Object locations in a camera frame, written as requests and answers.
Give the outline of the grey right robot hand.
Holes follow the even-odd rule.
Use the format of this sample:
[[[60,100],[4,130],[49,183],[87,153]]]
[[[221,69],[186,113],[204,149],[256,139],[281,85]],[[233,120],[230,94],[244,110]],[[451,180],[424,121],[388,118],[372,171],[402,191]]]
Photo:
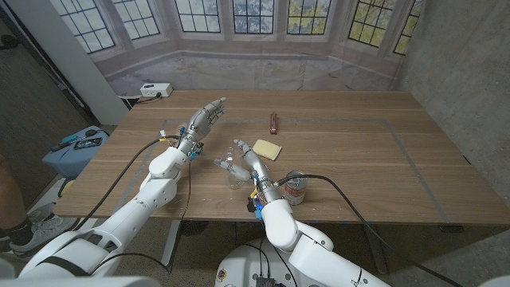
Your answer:
[[[281,199],[281,193],[270,179],[269,169],[265,166],[253,149],[242,140],[233,141],[241,150],[241,157],[249,166],[249,170],[225,160],[215,159],[214,164],[227,170],[236,179],[244,182],[252,181],[263,194],[266,202]]]

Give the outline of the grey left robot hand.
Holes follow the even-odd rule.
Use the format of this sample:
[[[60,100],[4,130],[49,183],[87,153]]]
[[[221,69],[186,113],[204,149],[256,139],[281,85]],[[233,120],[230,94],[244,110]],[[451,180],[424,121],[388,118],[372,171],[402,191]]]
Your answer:
[[[211,127],[226,112],[224,103],[226,98],[214,100],[199,109],[189,121],[189,124],[178,144],[178,149],[184,154],[190,155],[209,133]]]

